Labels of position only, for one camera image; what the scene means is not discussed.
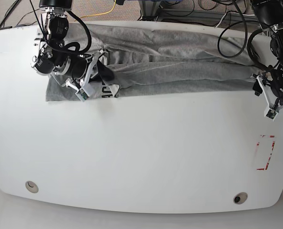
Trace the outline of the grey t-shirt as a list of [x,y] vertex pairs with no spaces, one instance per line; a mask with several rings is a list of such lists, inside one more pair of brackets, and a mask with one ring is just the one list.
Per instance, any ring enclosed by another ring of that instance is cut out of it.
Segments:
[[243,39],[190,32],[89,25],[90,54],[113,71],[112,81],[93,82],[91,99],[154,94],[246,91],[254,66]]

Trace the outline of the red tape rectangle marking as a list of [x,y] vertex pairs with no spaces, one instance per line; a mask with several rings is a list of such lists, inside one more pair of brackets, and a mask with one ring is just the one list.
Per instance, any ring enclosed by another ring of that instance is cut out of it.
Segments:
[[275,146],[275,135],[260,135],[257,142],[253,166],[258,171],[268,169]]

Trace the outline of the aluminium frame stand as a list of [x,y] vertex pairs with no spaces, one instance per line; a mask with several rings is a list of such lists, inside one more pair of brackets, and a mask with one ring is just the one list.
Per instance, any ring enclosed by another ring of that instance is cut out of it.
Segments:
[[154,21],[159,15],[161,0],[139,0],[141,19],[143,21]]

